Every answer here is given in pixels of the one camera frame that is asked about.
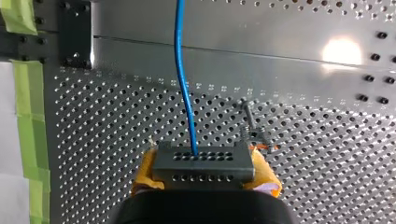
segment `blue wire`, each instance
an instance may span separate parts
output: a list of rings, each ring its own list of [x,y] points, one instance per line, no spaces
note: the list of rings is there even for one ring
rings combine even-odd
[[[197,140],[195,136],[194,114],[192,111],[189,90],[186,85],[186,77],[184,75],[183,52],[181,44],[183,40],[183,19],[184,19],[184,0],[177,0],[177,14],[175,24],[175,60],[177,66],[177,79],[180,84],[181,94],[183,96],[184,105],[186,106],[187,118],[189,122],[191,152],[192,155],[198,155]]]

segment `green tape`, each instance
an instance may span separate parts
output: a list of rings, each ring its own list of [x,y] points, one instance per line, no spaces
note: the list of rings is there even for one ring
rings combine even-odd
[[[50,224],[43,67],[39,62],[12,62],[23,175],[30,180],[30,222]]]
[[[29,180],[30,217],[43,217],[43,184]]]
[[[10,9],[11,8],[11,0],[0,0],[0,8]]]
[[[39,62],[12,61],[19,116],[44,121],[43,66]]]
[[[1,0],[1,12],[8,32],[37,35],[32,0]]]
[[[40,181],[43,185],[43,191],[50,192],[50,170],[26,167],[26,169],[23,169],[23,174],[28,179]]]

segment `aluminum panel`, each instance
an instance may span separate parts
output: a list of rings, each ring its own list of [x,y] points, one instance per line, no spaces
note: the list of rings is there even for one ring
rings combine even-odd
[[[129,197],[150,140],[188,145],[181,95],[150,80],[46,66],[51,222],[104,223]],[[228,92],[193,93],[200,146],[232,146],[246,125]],[[265,154],[300,223],[396,218],[393,115],[258,97],[253,116],[279,150]]]
[[[173,47],[98,38],[94,40],[94,66],[127,80],[150,80],[177,87]],[[394,74],[387,69],[284,59],[251,54],[185,49],[184,62],[190,88],[198,92],[227,92],[233,97],[278,98],[283,103],[369,112],[396,109]],[[367,75],[374,81],[366,81]],[[359,94],[369,100],[357,100]],[[389,99],[387,105],[379,97]]]
[[[184,45],[395,69],[395,9],[382,0],[187,0]],[[93,11],[95,35],[173,43],[175,1],[102,1]]]

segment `perforated metal sheet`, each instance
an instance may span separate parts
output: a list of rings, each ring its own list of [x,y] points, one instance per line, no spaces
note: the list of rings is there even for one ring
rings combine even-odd
[[[150,137],[187,144],[177,90],[113,75],[46,68],[53,223],[105,222],[128,197]],[[237,99],[192,98],[200,146],[239,139],[246,117]],[[253,111],[280,147],[264,155],[301,223],[392,223],[396,118],[274,100],[258,98]]]

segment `bolt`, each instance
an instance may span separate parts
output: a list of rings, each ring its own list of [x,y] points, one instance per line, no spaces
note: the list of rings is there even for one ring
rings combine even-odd
[[[373,61],[379,61],[379,59],[381,58],[381,56],[379,54],[372,54],[372,56],[370,57]]]
[[[27,55],[22,55],[21,59],[26,62],[26,61],[29,61],[30,58]]]
[[[83,12],[88,12],[90,10],[91,10],[90,6],[82,6],[81,7],[81,11],[83,11]]]
[[[39,58],[38,59],[41,63],[46,63],[49,59],[48,58],[44,58],[44,57],[41,57],[41,58]]]
[[[70,4],[67,3],[67,2],[62,2],[62,3],[60,4],[60,7],[67,10],[67,9],[70,9]]]
[[[385,82],[388,84],[393,84],[395,83],[395,79],[393,77],[387,77],[385,78]]]
[[[358,95],[358,100],[363,101],[363,102],[367,102],[369,100],[369,97],[363,94],[359,94]]]
[[[47,39],[46,38],[38,38],[37,43],[39,45],[45,45],[45,44],[47,44]]]
[[[370,75],[367,75],[367,76],[364,77],[364,80],[366,80],[366,81],[368,81],[368,82],[373,82],[374,79],[375,79],[375,78],[374,78],[373,76],[370,76]]]
[[[44,24],[46,21],[43,19],[43,18],[41,18],[41,17],[35,17],[35,23],[37,23],[37,24],[39,24],[39,25],[42,25],[42,24]]]
[[[27,37],[24,36],[24,35],[21,35],[21,36],[20,36],[20,42],[21,42],[21,43],[26,43],[26,42],[27,42]]]
[[[389,100],[387,98],[385,98],[385,97],[379,97],[378,98],[378,102],[380,104],[387,105],[389,103]]]
[[[385,38],[387,38],[387,36],[388,36],[388,34],[385,33],[385,32],[378,32],[378,33],[376,34],[376,37],[378,37],[378,38],[380,38],[380,39],[385,39]]]

